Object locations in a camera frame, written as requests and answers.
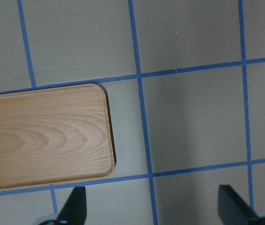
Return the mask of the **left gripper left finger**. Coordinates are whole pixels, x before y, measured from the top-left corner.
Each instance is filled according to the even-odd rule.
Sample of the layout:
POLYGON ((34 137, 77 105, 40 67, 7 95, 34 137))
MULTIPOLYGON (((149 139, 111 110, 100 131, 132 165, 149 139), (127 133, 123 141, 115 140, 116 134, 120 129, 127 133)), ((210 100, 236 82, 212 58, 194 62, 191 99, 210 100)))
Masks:
POLYGON ((58 225, 84 225, 86 221, 86 189, 75 187, 57 217, 58 225))

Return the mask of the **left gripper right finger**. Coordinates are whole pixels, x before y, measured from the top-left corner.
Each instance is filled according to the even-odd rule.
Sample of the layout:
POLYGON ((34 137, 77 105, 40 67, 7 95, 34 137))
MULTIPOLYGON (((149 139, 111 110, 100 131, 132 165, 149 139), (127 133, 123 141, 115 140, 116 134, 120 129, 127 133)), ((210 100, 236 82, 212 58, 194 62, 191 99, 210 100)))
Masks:
POLYGON ((258 215, 230 185, 219 185, 217 211, 224 225, 249 225, 258 220, 258 215))

